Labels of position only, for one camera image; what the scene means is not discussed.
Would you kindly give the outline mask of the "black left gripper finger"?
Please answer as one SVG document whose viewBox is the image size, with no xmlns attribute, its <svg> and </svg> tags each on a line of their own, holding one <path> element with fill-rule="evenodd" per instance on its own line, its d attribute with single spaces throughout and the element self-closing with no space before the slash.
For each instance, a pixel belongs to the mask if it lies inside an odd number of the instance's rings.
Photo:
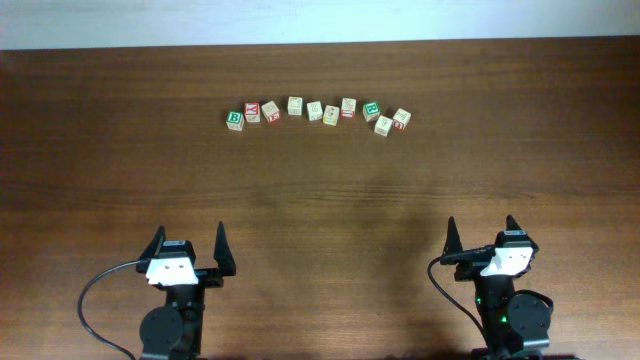
<svg viewBox="0 0 640 360">
<path fill-rule="evenodd" d="M 236 275 L 236 262 L 229 247 L 222 221 L 219 222 L 217 227 L 213 258 L 218 265 L 218 270 L 222 277 Z"/>
<path fill-rule="evenodd" d="M 159 226 L 153 239 L 138 258 L 138 263 L 136 264 L 136 271 L 138 273 L 145 274 L 147 272 L 151 260 L 158 255 L 165 239 L 165 228 L 163 226 Z"/>
</svg>

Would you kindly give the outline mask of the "wooden block red letter D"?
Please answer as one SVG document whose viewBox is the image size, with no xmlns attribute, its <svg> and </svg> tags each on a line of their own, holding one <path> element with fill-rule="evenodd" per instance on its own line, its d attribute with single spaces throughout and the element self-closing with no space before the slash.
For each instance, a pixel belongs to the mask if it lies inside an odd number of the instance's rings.
<svg viewBox="0 0 640 360">
<path fill-rule="evenodd" d="M 405 130 L 411 119 L 411 116 L 412 114 L 410 112 L 399 108 L 392 117 L 393 127 L 398 130 Z"/>
</svg>

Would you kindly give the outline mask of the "wooden block letter H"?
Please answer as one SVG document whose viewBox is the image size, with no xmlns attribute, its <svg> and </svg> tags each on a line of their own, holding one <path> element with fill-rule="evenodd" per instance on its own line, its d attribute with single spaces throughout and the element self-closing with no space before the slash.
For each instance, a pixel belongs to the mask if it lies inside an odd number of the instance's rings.
<svg viewBox="0 0 640 360">
<path fill-rule="evenodd" d="M 387 137 L 393 126 L 393 120 L 386 116 L 380 115 L 374 126 L 374 132 L 378 135 Z"/>
</svg>

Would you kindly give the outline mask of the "wooden block number five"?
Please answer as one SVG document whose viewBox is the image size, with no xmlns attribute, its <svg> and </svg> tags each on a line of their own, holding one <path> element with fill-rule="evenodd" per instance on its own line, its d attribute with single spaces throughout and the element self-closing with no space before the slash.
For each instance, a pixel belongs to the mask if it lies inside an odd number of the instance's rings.
<svg viewBox="0 0 640 360">
<path fill-rule="evenodd" d="M 310 121 L 318 121 L 323 118 L 323 108 L 320 101 L 307 103 L 307 115 Z"/>
</svg>

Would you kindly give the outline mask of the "wooden block yellow side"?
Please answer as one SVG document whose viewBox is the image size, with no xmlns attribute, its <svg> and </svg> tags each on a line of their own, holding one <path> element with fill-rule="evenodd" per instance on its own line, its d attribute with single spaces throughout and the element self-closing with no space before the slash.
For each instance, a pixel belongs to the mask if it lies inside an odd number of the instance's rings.
<svg viewBox="0 0 640 360">
<path fill-rule="evenodd" d="M 322 117 L 322 122 L 326 125 L 336 126 L 340 117 L 340 108 L 337 106 L 326 105 Z"/>
</svg>

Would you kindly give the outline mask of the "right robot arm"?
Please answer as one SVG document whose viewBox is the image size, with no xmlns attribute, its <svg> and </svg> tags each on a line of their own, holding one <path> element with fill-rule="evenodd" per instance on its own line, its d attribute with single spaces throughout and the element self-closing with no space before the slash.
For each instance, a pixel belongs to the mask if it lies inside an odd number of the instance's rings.
<svg viewBox="0 0 640 360">
<path fill-rule="evenodd" d="M 448 220 L 443 253 L 437 261 L 456 267 L 457 282 L 471 281 L 485 346 L 474 359 L 540 359 L 550 345 L 548 330 L 553 301 L 532 290 L 517 290 L 514 281 L 531 269 L 538 245 L 512 216 L 493 244 L 465 250 L 453 218 Z"/>
</svg>

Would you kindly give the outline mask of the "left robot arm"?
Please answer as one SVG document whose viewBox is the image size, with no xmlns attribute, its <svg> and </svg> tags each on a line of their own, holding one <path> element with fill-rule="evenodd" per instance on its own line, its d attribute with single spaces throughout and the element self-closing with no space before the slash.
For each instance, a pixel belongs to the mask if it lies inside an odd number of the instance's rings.
<svg viewBox="0 0 640 360">
<path fill-rule="evenodd" d="M 237 268 L 224 225 L 217 227 L 213 268 L 197 269 L 188 240 L 169 240 L 159 227 L 138 258 L 136 271 L 165 293 L 165 303 L 145 315 L 139 329 L 143 359 L 196 359 L 201 353 L 205 291 L 221 288 Z"/>
</svg>

